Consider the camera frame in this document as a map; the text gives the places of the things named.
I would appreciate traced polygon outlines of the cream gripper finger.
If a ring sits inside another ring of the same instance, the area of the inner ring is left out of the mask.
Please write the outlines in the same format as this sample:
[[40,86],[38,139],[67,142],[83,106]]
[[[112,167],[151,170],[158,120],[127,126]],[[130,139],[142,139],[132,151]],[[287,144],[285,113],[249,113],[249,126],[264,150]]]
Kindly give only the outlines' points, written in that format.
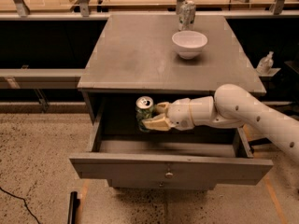
[[166,114],[169,105],[170,105],[169,102],[161,102],[161,103],[156,104],[156,105],[154,106],[154,111],[155,111],[157,114]]
[[167,132],[174,127],[174,124],[170,121],[166,114],[160,114],[150,119],[143,119],[142,123],[147,129],[154,131]]

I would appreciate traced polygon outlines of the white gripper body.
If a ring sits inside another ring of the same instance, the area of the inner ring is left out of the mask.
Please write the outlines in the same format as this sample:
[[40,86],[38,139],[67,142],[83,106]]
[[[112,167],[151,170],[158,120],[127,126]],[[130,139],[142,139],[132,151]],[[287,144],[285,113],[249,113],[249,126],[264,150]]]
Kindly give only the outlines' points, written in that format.
[[184,98],[176,100],[168,107],[167,117],[171,122],[171,127],[179,131],[191,130],[194,128],[190,111],[190,99]]

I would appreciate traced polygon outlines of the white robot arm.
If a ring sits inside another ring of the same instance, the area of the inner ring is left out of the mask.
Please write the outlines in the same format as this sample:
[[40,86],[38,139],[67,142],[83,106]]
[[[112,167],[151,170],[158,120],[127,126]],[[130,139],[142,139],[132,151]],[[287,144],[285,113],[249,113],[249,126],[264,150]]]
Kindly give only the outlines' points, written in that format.
[[248,124],[299,162],[299,121],[261,103],[234,84],[218,87],[212,96],[159,103],[155,111],[155,117],[142,120],[148,130],[186,131],[202,125],[237,128]]

